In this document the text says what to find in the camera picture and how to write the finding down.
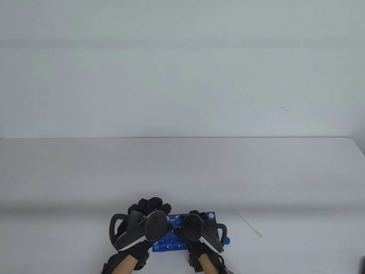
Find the person's left hand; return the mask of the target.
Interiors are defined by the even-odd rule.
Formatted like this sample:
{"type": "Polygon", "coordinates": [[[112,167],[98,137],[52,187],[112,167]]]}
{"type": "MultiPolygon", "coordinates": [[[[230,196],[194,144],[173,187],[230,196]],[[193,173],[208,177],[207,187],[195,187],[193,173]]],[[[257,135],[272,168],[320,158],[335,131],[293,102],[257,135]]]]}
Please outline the person's left hand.
{"type": "Polygon", "coordinates": [[[172,207],[161,198],[141,199],[129,207],[126,214],[113,215],[109,238],[117,252],[130,255],[140,264],[149,257],[149,249],[168,234],[173,226],[167,215],[172,207]]]}

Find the person's right hand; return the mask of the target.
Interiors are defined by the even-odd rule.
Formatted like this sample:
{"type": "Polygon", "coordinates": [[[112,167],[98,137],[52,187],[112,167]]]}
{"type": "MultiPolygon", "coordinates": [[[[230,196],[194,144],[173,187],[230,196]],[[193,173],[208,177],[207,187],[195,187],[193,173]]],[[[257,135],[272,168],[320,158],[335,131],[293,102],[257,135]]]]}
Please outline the person's right hand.
{"type": "Polygon", "coordinates": [[[199,258],[206,254],[216,268],[224,268],[221,253],[227,239],[227,227],[209,218],[206,212],[190,211],[188,215],[179,217],[181,227],[173,229],[173,233],[188,249],[188,263],[195,272],[202,272],[199,258]]]}

